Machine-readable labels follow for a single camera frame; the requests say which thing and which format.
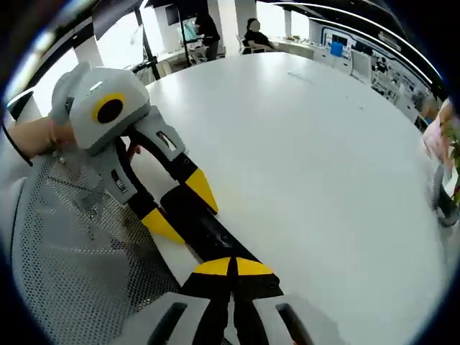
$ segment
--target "white round table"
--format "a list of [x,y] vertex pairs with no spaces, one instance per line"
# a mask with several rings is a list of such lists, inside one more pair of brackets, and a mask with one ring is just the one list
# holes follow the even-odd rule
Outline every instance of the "white round table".
[[[444,287],[420,168],[420,133],[359,81],[285,53],[230,57],[147,87],[205,172],[219,221],[274,268],[285,293],[353,345],[404,344]],[[157,200],[175,185],[147,152]],[[179,283],[197,261],[155,237]]]

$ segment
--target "yellow circular joint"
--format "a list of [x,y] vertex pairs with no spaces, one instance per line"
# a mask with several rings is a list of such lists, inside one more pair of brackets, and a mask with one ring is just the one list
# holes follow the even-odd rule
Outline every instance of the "yellow circular joint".
[[93,119],[99,124],[108,124],[115,120],[123,110],[123,93],[109,93],[101,98],[93,109]]

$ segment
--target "black cable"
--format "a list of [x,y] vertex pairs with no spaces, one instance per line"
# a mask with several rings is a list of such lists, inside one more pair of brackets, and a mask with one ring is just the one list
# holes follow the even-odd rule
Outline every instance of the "black cable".
[[3,127],[3,132],[5,133],[5,136],[8,138],[9,142],[11,143],[12,147],[14,147],[14,149],[17,151],[17,153],[19,153],[19,156],[22,157],[23,160],[26,161],[26,163],[30,166],[33,166],[32,162],[30,161],[30,159],[28,158],[28,156],[26,156],[23,151],[21,151],[18,146],[16,145],[16,143],[14,142],[14,140],[10,137],[8,131],[6,130],[6,127],[5,127],[5,124],[1,124],[1,126]]
[[147,69],[147,67],[142,70],[141,78],[139,78],[140,81],[142,81],[142,77],[144,76],[144,73],[145,73],[146,69]]

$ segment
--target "person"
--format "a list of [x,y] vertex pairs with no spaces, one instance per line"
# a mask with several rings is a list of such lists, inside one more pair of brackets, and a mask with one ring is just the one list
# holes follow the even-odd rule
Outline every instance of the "person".
[[217,58],[217,49],[221,36],[217,32],[216,24],[208,13],[199,14],[195,20],[197,35],[204,35],[203,45],[206,46],[206,59],[212,61]]
[[449,130],[452,129],[455,132],[460,130],[460,119],[454,114],[454,105],[448,98],[439,109],[438,116],[422,135],[428,156],[432,157],[434,153],[449,171],[452,171],[454,167],[454,163],[449,158],[449,145],[451,142]]
[[260,30],[260,23],[255,18],[249,18],[247,21],[247,32],[244,39],[247,44],[253,49],[265,49],[266,52],[276,52],[275,46],[268,40],[267,36],[262,34]]
[[384,57],[382,57],[381,59],[377,61],[377,70],[382,73],[386,73],[388,71],[387,61],[385,60]]

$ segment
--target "computer monitor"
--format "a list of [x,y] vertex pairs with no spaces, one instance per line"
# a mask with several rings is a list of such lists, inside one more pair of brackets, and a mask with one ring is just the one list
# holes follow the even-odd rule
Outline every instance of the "computer monitor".
[[344,47],[346,47],[347,43],[348,43],[348,40],[347,38],[345,37],[342,37],[342,36],[338,36],[336,34],[333,34],[332,35],[332,42],[337,42],[337,43],[341,43]]
[[169,5],[165,8],[166,20],[168,25],[174,25],[179,22],[179,11],[176,5]]
[[358,52],[363,52],[369,56],[372,56],[372,48],[368,45],[365,45],[363,42],[356,41],[356,44],[353,46],[353,49],[357,50]]

